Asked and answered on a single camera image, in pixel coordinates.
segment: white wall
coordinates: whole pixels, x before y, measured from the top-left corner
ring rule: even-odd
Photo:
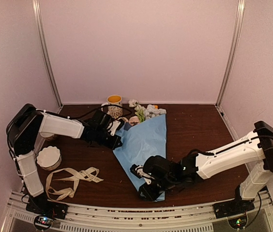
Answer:
[[[0,219],[11,190],[20,188],[5,128],[27,102],[56,111],[42,59],[31,0],[0,0]]]
[[[243,30],[222,107],[238,136],[273,126],[273,1],[246,1]],[[268,184],[273,198],[273,178]]]
[[[42,0],[63,103],[215,103],[236,0]]]

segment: metal track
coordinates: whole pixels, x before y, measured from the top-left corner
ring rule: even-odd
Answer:
[[[239,0],[238,11],[237,11],[236,19],[235,19],[235,24],[234,24],[234,32],[233,32],[228,62],[227,62],[226,70],[225,70],[223,83],[220,88],[219,95],[218,95],[217,102],[216,102],[217,107],[219,107],[222,103],[223,96],[226,91],[227,83],[228,83],[228,80],[229,80],[229,77],[231,74],[231,69],[233,66],[234,59],[235,59],[235,52],[236,52],[236,49],[237,49],[237,46],[239,43],[240,34],[241,34],[241,30],[242,30],[244,9],[245,9],[245,0]]]
[[[44,35],[42,16],[41,16],[41,10],[40,10],[40,1],[39,0],[32,0],[32,4],[33,4],[34,17],[36,20],[36,25],[37,25],[38,33],[39,33],[39,37],[40,37],[40,42],[41,42],[41,47],[42,47],[43,58],[44,58],[44,63],[45,63],[47,75],[48,75],[52,90],[55,94],[56,102],[59,107],[62,107],[62,102],[61,102],[58,88],[57,88],[57,85],[55,82],[53,70],[50,65],[50,59],[49,59],[48,50],[47,50],[47,46],[46,46],[46,39],[45,39],[45,35]]]
[[[267,191],[261,192],[260,195],[262,207],[272,205]],[[22,193],[12,192],[8,202],[7,224],[10,218],[33,222],[36,215],[26,211],[26,204],[21,201],[22,196]],[[254,204],[257,210],[259,198],[255,199]],[[69,208],[66,219],[57,220],[52,229],[65,232],[212,232],[213,222],[226,220],[215,218],[211,203],[163,208],[67,205]]]

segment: white bowl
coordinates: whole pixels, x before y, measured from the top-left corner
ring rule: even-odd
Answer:
[[[41,168],[47,171],[52,171],[58,168],[61,163],[60,150],[55,146],[45,147],[39,152],[36,159]]]

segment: dark wooden surface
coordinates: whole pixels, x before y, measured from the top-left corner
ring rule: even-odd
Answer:
[[[62,115],[78,116],[97,105],[67,105]],[[159,105],[167,110],[167,158],[179,161],[194,148],[211,150],[232,142],[232,138],[219,113],[213,105]],[[113,155],[104,147],[88,147],[82,140],[59,137],[45,146],[53,145],[61,150],[62,162],[59,168],[74,168],[77,171],[89,167],[100,169],[100,183],[80,181],[74,198],[67,197],[63,202],[109,206],[109,207],[160,207],[191,205],[215,202],[234,197],[235,188],[248,176],[244,165],[224,171],[204,180],[193,187],[174,189],[166,194],[166,200],[152,203],[137,197],[137,191]],[[43,185],[50,172],[39,169]],[[57,177],[69,176],[65,172]],[[72,187],[72,182],[52,182],[59,190]]]

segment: yellow cup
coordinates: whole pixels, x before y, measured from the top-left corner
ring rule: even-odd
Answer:
[[[107,98],[107,102],[101,105],[101,110],[103,111],[103,106],[110,105],[108,107],[108,114],[111,115],[112,118],[118,118],[122,116],[122,108],[116,107],[114,105],[118,105],[122,107],[122,97],[120,95],[111,95]]]

